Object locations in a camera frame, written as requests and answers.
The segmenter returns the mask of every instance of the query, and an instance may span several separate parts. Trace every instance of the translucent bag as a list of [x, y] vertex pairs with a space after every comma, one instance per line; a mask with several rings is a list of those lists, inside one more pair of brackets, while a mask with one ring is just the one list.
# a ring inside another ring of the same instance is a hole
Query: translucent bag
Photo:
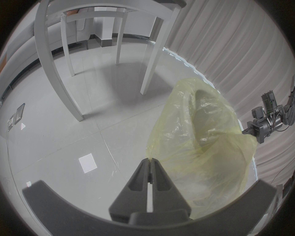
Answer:
[[147, 143], [192, 208], [210, 214], [237, 198], [247, 182], [256, 138], [241, 132], [229, 103], [198, 78], [180, 80]]

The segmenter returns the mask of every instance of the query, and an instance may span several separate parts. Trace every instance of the white triangle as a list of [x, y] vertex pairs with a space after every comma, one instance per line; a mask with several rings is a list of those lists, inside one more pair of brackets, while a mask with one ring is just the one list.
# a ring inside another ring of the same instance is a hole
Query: white triangle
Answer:
[[22, 130], [23, 128], [25, 128], [26, 126], [22, 123], [20, 126], [20, 130]]

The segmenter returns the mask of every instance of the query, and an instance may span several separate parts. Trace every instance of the white tiled floor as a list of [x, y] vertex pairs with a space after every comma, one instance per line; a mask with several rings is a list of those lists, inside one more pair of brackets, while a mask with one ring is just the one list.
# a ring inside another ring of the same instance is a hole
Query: white tiled floor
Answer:
[[[27, 209], [21, 192], [26, 183], [42, 179], [70, 203], [110, 219], [108, 207], [145, 158], [149, 134], [176, 81], [198, 76], [163, 51], [148, 92], [142, 96], [140, 87], [152, 48], [150, 42], [125, 39], [120, 64], [115, 65], [115, 47], [100, 48], [89, 40], [89, 50], [71, 51], [74, 77], [64, 56], [55, 57], [67, 90], [84, 114], [81, 122], [60, 101], [41, 66], [5, 99], [0, 109], [0, 180], [15, 208], [39, 235], [46, 233]], [[23, 117], [8, 132], [10, 172], [7, 120], [22, 103], [26, 103]], [[79, 158], [90, 153], [97, 168], [84, 173]], [[251, 168], [247, 187], [254, 181]]]

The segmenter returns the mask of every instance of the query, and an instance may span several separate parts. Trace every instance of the chair leg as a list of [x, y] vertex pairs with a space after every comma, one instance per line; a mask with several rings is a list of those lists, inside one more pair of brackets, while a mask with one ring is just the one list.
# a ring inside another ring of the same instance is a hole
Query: chair leg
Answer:
[[88, 40], [85, 40], [85, 46], [86, 46], [86, 49], [88, 50]]
[[61, 29], [61, 41], [63, 43], [63, 52], [65, 54], [65, 60], [67, 61], [68, 68], [70, 71], [71, 76], [74, 76], [74, 69], [70, 59], [68, 41], [67, 41], [67, 34], [66, 34], [66, 16], [62, 16], [60, 20], [60, 29]]
[[124, 12], [123, 18], [121, 20], [120, 28], [119, 28], [117, 46], [116, 46], [117, 47], [116, 65], [118, 65], [120, 61], [121, 45], [122, 45], [123, 33], [124, 33], [124, 28], [125, 28], [125, 24], [127, 20], [127, 15], [128, 15], [128, 12]]
[[45, 26], [46, 21], [46, 12], [47, 7], [49, 4], [49, 0], [41, 1], [38, 7], [36, 18], [35, 18], [35, 42], [37, 53], [43, 67], [43, 70], [51, 83], [53, 89], [55, 90], [56, 94], [59, 96], [63, 104], [69, 110], [70, 113], [78, 120], [83, 120], [83, 115], [75, 105], [75, 102], [72, 100], [71, 96], [69, 95], [68, 91], [66, 90], [59, 74], [56, 69], [52, 53], [49, 47], [49, 40], [48, 40], [48, 29]]
[[159, 61], [161, 52], [163, 50], [163, 47], [165, 46], [165, 43], [167, 41], [167, 38], [170, 34], [170, 31], [171, 31], [173, 25], [174, 25], [174, 22], [178, 16], [179, 11], [180, 11], [180, 8], [176, 7], [173, 10], [170, 20], [164, 21], [161, 26], [160, 32], [158, 34], [154, 49], [152, 51], [152, 54], [151, 54], [151, 57], [149, 60], [149, 63], [147, 65], [148, 67], [147, 67], [147, 70], [145, 73], [145, 77], [142, 82], [142, 86], [141, 86], [141, 90], [140, 90], [140, 93], [142, 95], [146, 94], [146, 92], [147, 92], [147, 89], [150, 85], [150, 81], [152, 79], [152, 76], [155, 72], [157, 63]]

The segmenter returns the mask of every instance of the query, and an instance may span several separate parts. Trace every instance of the white square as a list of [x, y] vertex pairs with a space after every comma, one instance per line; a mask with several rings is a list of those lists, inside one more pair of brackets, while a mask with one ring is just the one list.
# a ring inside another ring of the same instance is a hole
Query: white square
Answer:
[[91, 153], [86, 156], [80, 157], [79, 161], [83, 168], [84, 173], [87, 173], [97, 168]]

